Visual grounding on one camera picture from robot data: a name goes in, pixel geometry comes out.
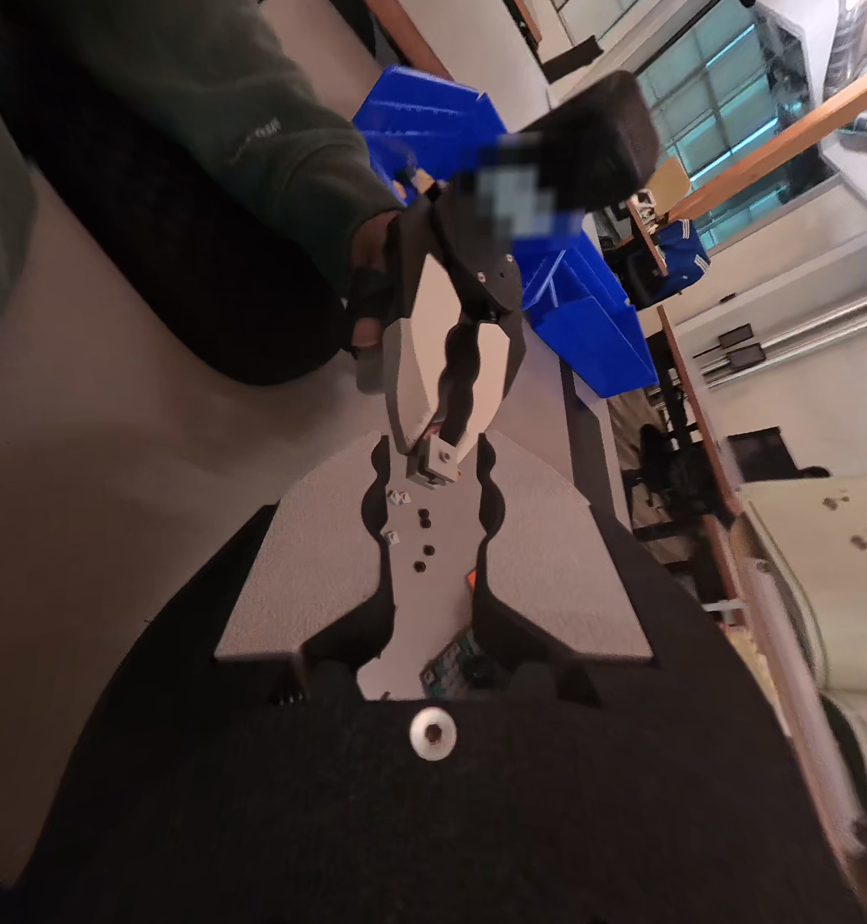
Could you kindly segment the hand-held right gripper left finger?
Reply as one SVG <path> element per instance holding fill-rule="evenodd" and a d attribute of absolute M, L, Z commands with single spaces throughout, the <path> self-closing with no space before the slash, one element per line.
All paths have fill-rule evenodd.
<path fill-rule="evenodd" d="M 281 499 L 215 656 L 368 664 L 393 636 L 389 438 L 367 433 Z"/>

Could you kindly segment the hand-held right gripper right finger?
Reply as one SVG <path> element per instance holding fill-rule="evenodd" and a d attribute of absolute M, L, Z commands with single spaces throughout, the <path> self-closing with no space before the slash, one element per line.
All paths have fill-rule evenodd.
<path fill-rule="evenodd" d="M 548 659 L 647 663 L 652 650 L 589 501 L 500 433 L 479 438 L 477 641 L 508 668 Z"/>

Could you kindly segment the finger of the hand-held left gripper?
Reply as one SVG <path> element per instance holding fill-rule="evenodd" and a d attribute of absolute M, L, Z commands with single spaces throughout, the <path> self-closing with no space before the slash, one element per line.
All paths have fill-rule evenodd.
<path fill-rule="evenodd" d="M 462 317 L 446 339 L 436 433 L 448 445 L 470 448 L 493 423 L 526 353 L 522 315 L 499 321 Z"/>
<path fill-rule="evenodd" d="M 386 328 L 382 358 L 385 406 L 393 443 L 401 456 L 410 456 L 427 427 L 427 386 L 408 319 L 398 319 Z"/>

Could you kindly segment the small grey brick assembly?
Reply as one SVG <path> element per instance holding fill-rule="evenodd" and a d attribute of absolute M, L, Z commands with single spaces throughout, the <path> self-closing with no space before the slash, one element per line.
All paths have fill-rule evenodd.
<path fill-rule="evenodd" d="M 405 477 L 428 490 L 447 487 L 459 478 L 459 458 L 455 446 L 429 433 L 406 456 Z"/>

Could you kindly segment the person's left forearm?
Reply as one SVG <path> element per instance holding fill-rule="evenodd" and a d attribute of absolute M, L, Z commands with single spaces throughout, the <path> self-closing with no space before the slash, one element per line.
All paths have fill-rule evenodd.
<path fill-rule="evenodd" d="M 347 294 L 358 231 L 401 209 L 256 2 L 0 2 Z"/>

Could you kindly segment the grey desk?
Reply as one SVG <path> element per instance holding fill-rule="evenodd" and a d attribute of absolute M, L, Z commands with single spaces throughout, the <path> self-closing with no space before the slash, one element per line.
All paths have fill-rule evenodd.
<path fill-rule="evenodd" d="M 71 62 L 103 90 L 6 29 L 46 60 L 37 84 Z M 37 213 L 0 317 L 0 884 L 23 872 L 145 619 L 297 473 L 294 433 L 310 455 L 336 440 L 317 413 L 343 382 L 318 368 L 256 391 L 214 372 L 26 165 Z"/>

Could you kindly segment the person's left hand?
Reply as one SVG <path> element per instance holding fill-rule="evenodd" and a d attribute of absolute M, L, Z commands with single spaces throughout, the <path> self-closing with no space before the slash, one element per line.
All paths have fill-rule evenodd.
<path fill-rule="evenodd" d="M 399 214 L 395 211 L 371 218 L 351 240 L 346 314 L 353 354 L 381 345 L 383 322 L 393 298 L 387 266 L 389 225 Z"/>

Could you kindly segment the blue plastic bin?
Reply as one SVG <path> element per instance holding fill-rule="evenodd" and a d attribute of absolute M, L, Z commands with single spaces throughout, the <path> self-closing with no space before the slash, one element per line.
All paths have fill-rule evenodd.
<path fill-rule="evenodd" d="M 634 307 L 596 295 L 569 301 L 551 293 L 527 311 L 541 340 L 601 398 L 658 383 L 658 374 Z"/>
<path fill-rule="evenodd" d="M 401 65 L 386 67 L 352 118 L 370 166 L 404 205 L 421 172 L 446 181 L 506 133 L 485 92 Z"/>
<path fill-rule="evenodd" d="M 632 303 L 617 276 L 603 259 L 601 250 L 587 233 L 569 237 L 567 248 L 555 239 L 524 239 L 516 242 L 513 255 L 521 273 L 523 310 L 545 295 L 554 306 L 595 298 L 609 313 L 631 308 Z"/>

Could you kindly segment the multicoloured brick model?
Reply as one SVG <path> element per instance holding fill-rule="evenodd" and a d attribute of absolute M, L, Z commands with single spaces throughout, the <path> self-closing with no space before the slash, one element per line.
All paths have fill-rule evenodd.
<path fill-rule="evenodd" d="M 489 699 L 506 690 L 509 674 L 485 653 L 468 622 L 421 669 L 419 682 L 427 699 Z"/>

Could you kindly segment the blue jacket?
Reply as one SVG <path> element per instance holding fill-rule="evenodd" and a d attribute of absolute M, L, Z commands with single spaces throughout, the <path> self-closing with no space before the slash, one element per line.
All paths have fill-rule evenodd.
<path fill-rule="evenodd" d="M 708 252 L 692 220 L 681 218 L 663 226 L 656 234 L 656 243 L 667 269 L 658 297 L 683 291 L 710 270 Z"/>

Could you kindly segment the tan chair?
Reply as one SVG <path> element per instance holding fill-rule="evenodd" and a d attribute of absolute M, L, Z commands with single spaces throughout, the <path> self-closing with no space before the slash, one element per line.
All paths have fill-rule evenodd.
<path fill-rule="evenodd" d="M 655 214 L 662 217 L 692 191 L 692 183 L 681 161 L 671 156 L 648 179 L 646 190 L 654 202 Z"/>

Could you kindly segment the black mesh office chair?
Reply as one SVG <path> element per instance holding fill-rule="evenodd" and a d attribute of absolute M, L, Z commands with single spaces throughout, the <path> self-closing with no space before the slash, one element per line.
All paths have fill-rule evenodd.
<path fill-rule="evenodd" d="M 343 304 L 311 258 L 111 94 L 11 71 L 0 114 L 150 309 L 216 372 L 280 385 L 344 347 Z"/>

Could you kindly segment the cream spotted panel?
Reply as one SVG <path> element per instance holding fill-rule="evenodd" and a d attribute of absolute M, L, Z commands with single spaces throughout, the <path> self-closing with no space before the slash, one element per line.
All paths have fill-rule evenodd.
<path fill-rule="evenodd" d="M 820 686 L 867 694 L 867 476 L 749 482 L 739 496 Z"/>

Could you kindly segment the wooden post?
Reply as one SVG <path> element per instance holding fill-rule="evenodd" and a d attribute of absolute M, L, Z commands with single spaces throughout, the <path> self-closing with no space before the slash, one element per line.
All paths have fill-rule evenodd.
<path fill-rule="evenodd" d="M 854 121 L 866 109 L 867 74 L 854 80 L 716 179 L 684 197 L 671 208 L 671 219 L 698 219 Z"/>

